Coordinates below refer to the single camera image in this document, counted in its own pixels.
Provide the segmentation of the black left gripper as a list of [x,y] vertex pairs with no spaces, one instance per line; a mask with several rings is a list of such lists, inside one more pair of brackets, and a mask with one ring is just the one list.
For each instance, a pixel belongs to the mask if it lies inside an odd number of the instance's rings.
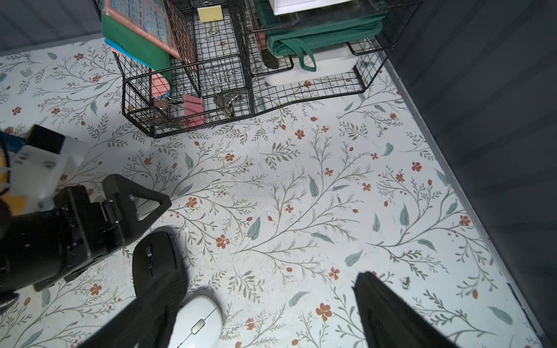
[[[172,205],[168,195],[117,174],[102,188],[103,202],[91,202],[83,186],[73,186],[56,194],[53,209],[19,216],[2,204],[2,302],[15,302],[29,286],[42,291],[61,279],[72,281],[138,240]],[[140,216],[136,199],[158,206]]]

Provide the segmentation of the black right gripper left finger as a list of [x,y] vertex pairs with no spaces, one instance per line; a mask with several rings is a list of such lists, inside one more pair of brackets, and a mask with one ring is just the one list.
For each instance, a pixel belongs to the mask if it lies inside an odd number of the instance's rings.
[[162,274],[82,347],[167,347],[186,286],[179,271]]

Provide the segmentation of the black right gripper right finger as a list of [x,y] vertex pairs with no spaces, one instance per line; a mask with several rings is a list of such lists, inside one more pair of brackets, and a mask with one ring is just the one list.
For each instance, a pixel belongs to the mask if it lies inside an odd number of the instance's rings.
[[359,273],[352,289],[369,347],[456,346],[373,273]]

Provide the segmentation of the white mouse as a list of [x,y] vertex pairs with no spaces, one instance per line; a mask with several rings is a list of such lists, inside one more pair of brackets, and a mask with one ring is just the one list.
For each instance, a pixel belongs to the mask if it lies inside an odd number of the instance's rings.
[[210,297],[197,296],[179,310],[168,348],[212,348],[223,331],[223,316]]

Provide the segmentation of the black mouse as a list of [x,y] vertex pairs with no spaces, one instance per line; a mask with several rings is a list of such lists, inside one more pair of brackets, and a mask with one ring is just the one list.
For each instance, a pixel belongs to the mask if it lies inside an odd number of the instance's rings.
[[133,251],[132,276],[137,297],[148,292],[162,275],[177,271],[182,288],[187,290],[187,271],[178,247],[164,229],[157,229],[145,236]]

